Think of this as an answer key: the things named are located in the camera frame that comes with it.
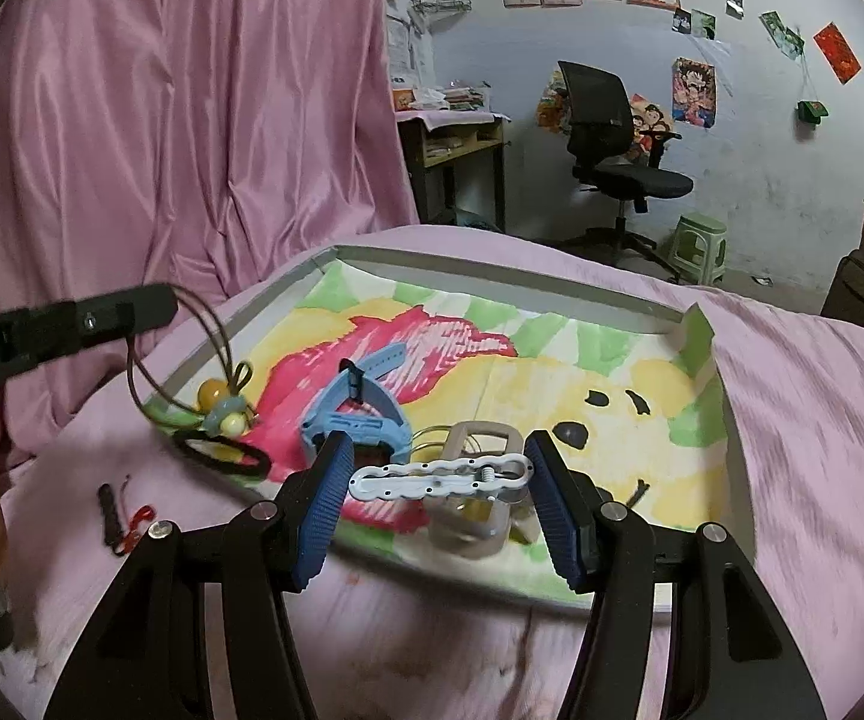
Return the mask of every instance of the green plastic stool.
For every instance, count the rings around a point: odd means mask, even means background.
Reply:
[[[726,272],[728,230],[717,218],[684,214],[679,218],[669,264],[696,284],[712,285]]]

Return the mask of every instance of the silver screw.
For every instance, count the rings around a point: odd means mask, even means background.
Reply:
[[[714,541],[716,544],[721,544],[728,538],[726,529],[721,525],[716,525],[714,522],[709,522],[706,527],[702,528],[702,535],[709,541]]]
[[[599,511],[602,512],[602,517],[611,519],[612,522],[621,522],[629,516],[629,510],[617,501],[608,501],[608,503],[602,504]]]
[[[157,520],[157,522],[152,522],[152,525],[149,526],[149,530],[146,531],[150,538],[165,538],[165,536],[169,536],[171,532],[172,524],[167,519],[160,519]]]
[[[248,510],[248,513],[253,516],[253,519],[258,519],[264,522],[265,520],[272,519],[276,514],[278,514],[278,507],[272,503],[272,501],[259,501]]]

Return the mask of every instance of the black mesh chair back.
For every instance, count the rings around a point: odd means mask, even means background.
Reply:
[[[560,62],[559,67],[572,107],[569,153],[580,165],[593,167],[606,157],[628,151],[635,129],[622,79],[574,62]]]

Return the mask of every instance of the yellow bead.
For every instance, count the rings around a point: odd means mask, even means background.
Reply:
[[[229,397],[229,385],[222,379],[206,379],[199,387],[198,401],[199,409],[209,413],[223,398]]]
[[[246,432],[246,416],[243,413],[231,413],[222,420],[219,430],[227,439],[237,439]]]

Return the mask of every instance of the red painted area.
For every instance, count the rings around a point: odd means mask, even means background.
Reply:
[[[404,404],[429,394],[459,360],[483,354],[515,357],[515,346],[506,336],[483,333],[467,319],[430,317],[421,306],[391,320],[353,317],[350,321],[355,325],[352,332],[283,357],[269,372],[256,406],[260,423],[243,440],[272,457],[269,478],[273,481],[306,467],[299,423],[343,359],[358,361],[390,343],[405,343],[405,364],[382,380]],[[342,514],[354,522],[400,533],[427,522],[421,504],[407,501],[362,504],[349,498]]]

